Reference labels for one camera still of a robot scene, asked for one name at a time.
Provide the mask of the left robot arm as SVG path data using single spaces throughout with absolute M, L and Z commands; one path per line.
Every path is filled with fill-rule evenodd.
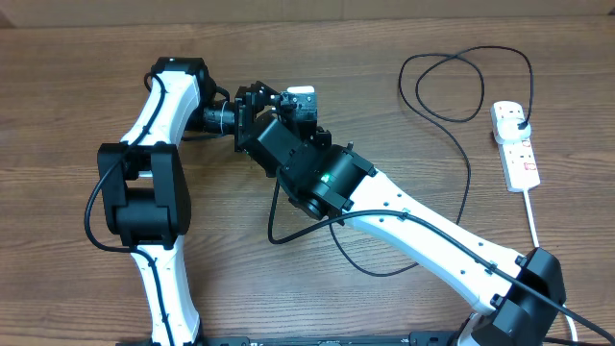
M 161 57 L 144 84 L 149 96 L 133 128 L 99 148 L 99 181 L 86 204 L 85 231 L 93 236 L 91 211 L 101 197 L 108 228 L 121 240 L 115 250 L 133 258 L 143 282 L 152 321 L 146 344 L 204 345 L 185 269 L 191 200 L 179 145 L 238 135 L 240 103 L 251 101 L 261 111 L 279 94 L 256 82 L 232 99 L 201 58 Z

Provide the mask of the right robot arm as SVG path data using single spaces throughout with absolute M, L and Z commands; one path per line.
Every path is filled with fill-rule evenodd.
M 540 345 L 564 309 L 559 261 L 474 235 L 404 193 L 317 124 L 312 93 L 249 93 L 234 112 L 235 146 L 275 179 L 317 227 L 348 224 L 397 248 L 472 308 L 455 345 Z

